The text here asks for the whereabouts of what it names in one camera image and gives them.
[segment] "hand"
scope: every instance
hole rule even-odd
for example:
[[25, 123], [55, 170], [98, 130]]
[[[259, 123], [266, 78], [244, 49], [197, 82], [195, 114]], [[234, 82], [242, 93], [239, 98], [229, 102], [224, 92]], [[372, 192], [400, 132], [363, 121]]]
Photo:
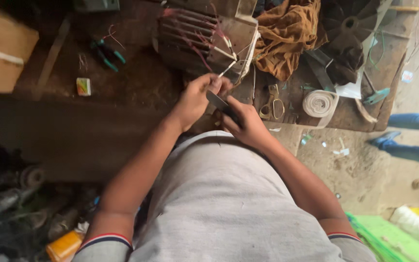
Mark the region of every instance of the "hand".
[[226, 77], [219, 78], [217, 74], [202, 75], [189, 83], [168, 117], [176, 120], [182, 132], [185, 132], [205, 113], [209, 103], [206, 99], [207, 90], [218, 94], [231, 88], [232, 83]]
[[227, 104], [234, 110], [242, 127], [238, 126], [229, 116], [221, 114], [224, 128], [229, 130], [242, 143], [263, 150], [276, 139], [269, 133], [261, 121], [257, 110], [249, 104], [243, 104], [232, 96], [227, 97]]

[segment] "knife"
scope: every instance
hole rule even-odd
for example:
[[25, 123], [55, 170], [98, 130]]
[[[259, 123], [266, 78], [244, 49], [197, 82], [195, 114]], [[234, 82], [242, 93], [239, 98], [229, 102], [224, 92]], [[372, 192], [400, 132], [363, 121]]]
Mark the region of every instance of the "knife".
[[220, 97], [218, 97], [217, 95], [215, 95], [213, 92], [211, 92], [210, 90], [206, 91], [206, 98], [208, 99], [208, 101], [211, 104], [214, 104], [214, 106], [216, 106], [216, 108], [219, 109], [219, 111], [223, 112], [224, 114], [228, 115], [232, 120], [234, 120], [234, 122], [236, 122], [236, 124], [240, 127], [241, 124], [238, 120], [238, 116], [236, 115], [236, 113], [234, 112], [234, 110], [232, 110], [232, 108], [226, 103], [224, 102], [223, 99], [221, 99]]

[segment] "t-shirt sleeve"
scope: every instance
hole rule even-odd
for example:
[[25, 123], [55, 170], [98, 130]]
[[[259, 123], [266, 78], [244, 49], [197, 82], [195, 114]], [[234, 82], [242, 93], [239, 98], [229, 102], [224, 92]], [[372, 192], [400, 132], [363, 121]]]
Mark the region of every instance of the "t-shirt sleeve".
[[342, 259], [346, 262], [376, 262], [371, 250], [356, 236], [342, 232], [327, 235], [331, 243], [342, 251]]
[[119, 234], [102, 234], [86, 241], [72, 262], [125, 262], [132, 251], [130, 241]]

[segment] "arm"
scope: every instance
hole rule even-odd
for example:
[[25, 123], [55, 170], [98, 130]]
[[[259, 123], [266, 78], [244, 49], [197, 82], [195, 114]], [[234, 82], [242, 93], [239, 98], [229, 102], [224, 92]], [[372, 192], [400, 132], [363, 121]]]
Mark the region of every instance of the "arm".
[[356, 235], [335, 195], [269, 133], [256, 109], [233, 97], [228, 97], [227, 102], [241, 119], [242, 128], [224, 114], [223, 126], [271, 161], [299, 208], [313, 215], [327, 234], [345, 232]]
[[86, 240], [101, 234], [120, 234], [132, 238], [138, 207], [153, 185], [179, 135], [187, 131], [204, 113], [206, 90], [218, 93], [231, 87], [227, 78], [206, 74], [189, 83], [178, 103], [141, 146], [137, 155], [113, 178], [101, 202]]

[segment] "green-handled pliers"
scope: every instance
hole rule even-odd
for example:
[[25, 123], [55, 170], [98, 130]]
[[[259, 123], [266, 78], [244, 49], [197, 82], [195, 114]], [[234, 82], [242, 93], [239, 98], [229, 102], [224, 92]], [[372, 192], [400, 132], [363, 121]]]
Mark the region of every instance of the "green-handled pliers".
[[110, 61], [115, 60], [116, 58], [119, 59], [122, 64], [125, 64], [124, 57], [120, 54], [120, 52], [111, 49], [104, 43], [104, 39], [99, 41], [92, 40], [90, 44], [90, 48], [92, 50], [96, 50], [96, 54], [103, 60], [103, 62], [115, 72], [119, 72], [119, 69]]

